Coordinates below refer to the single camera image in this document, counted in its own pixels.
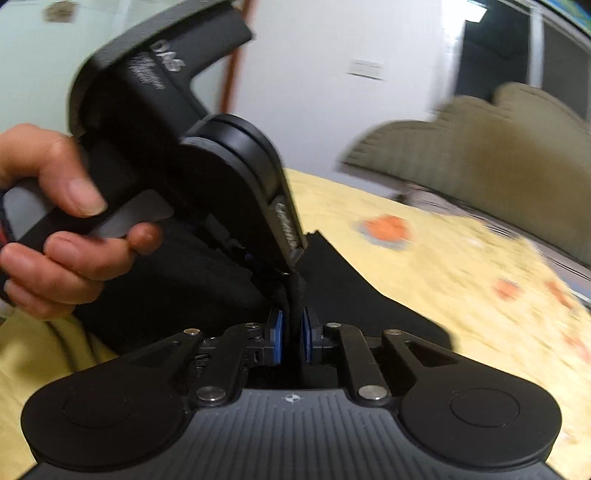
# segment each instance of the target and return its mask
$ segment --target hand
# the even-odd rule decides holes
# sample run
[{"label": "hand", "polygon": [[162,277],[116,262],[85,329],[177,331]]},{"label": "hand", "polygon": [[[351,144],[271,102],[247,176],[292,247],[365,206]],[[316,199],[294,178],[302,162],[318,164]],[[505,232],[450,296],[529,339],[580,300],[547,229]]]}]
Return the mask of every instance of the hand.
[{"label": "hand", "polygon": [[[19,125],[0,135],[0,187],[7,189],[23,177],[36,177],[47,197],[70,215],[90,217],[107,207],[80,162],[76,143],[58,132]],[[0,251],[0,267],[10,276],[4,290],[34,317],[62,317],[96,300],[105,280],[129,271],[135,252],[150,254],[161,241],[159,227],[140,223],[125,239],[54,233],[45,242],[45,254],[10,243]]]}]

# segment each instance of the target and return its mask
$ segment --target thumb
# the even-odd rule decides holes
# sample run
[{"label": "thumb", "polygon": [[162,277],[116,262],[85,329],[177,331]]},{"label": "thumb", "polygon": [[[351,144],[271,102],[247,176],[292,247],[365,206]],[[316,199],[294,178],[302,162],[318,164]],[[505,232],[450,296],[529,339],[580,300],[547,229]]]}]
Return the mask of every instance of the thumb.
[{"label": "thumb", "polygon": [[19,125],[0,135],[0,186],[37,177],[47,197],[66,213],[89,217],[107,204],[88,177],[73,139],[33,125]]}]

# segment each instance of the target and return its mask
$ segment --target grip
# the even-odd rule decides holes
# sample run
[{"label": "grip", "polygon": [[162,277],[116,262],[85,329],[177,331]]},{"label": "grip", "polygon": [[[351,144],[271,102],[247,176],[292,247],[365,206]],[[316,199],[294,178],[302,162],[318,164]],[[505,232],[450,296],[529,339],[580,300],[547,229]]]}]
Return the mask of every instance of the grip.
[{"label": "grip", "polygon": [[[89,176],[105,198],[107,209],[93,217],[72,217],[45,197],[36,179],[25,179],[2,196],[3,243],[19,242],[43,252],[46,239],[56,232],[117,238],[137,223],[156,222],[173,214],[155,190],[144,187],[114,145],[104,139],[86,139],[83,145],[88,153]],[[7,279],[0,271],[0,287]],[[0,297],[9,302],[3,290]]]}]

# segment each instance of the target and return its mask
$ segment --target black fabric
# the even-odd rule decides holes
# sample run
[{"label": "black fabric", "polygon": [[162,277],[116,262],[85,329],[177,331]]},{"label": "black fabric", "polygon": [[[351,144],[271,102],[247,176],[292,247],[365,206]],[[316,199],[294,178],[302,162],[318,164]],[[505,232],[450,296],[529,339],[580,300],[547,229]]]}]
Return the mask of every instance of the black fabric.
[{"label": "black fabric", "polygon": [[289,318],[284,340],[299,337],[303,306],[312,304],[322,321],[350,323],[369,336],[400,328],[451,346],[442,328],[377,292],[319,233],[307,236],[299,274],[253,277],[174,220],[163,228],[165,241],[155,254],[138,258],[130,273],[107,282],[96,302],[76,309],[85,328],[116,353],[185,328],[219,336],[231,325],[265,322],[272,304]]},{"label": "black fabric", "polygon": [[320,233],[308,234],[307,239],[298,271],[306,281],[304,304],[314,307],[322,323],[355,325],[375,337],[389,328],[400,329],[451,349],[443,328],[378,292]]},{"label": "black fabric", "polygon": [[270,302],[251,272],[188,233],[163,223],[164,243],[132,270],[106,283],[98,300],[75,315],[105,345],[122,354],[185,328],[219,336],[229,326],[264,322]]}]

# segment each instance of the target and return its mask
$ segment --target yellow blanket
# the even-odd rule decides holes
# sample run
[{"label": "yellow blanket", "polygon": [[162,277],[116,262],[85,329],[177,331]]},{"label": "yellow blanket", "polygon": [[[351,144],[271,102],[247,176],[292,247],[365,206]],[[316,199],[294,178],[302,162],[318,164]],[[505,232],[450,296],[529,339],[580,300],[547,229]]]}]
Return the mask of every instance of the yellow blanket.
[{"label": "yellow blanket", "polygon": [[[321,231],[381,293],[443,325],[462,355],[551,392],[563,429],[549,463],[568,480],[591,477],[591,371],[581,347],[591,345],[589,315],[528,241],[296,171],[288,171],[288,179],[304,229]],[[359,222],[384,214],[407,220],[408,248],[377,246],[359,233]],[[519,287],[514,300],[499,297],[499,279]],[[551,293],[549,281],[566,293],[571,309]],[[76,321],[64,319],[58,327],[80,366],[91,366]],[[579,342],[575,348],[572,339]],[[112,356],[105,348],[101,355]],[[42,323],[17,313],[0,327],[0,480],[33,464],[19,428],[24,401],[67,373],[63,353]]]}]

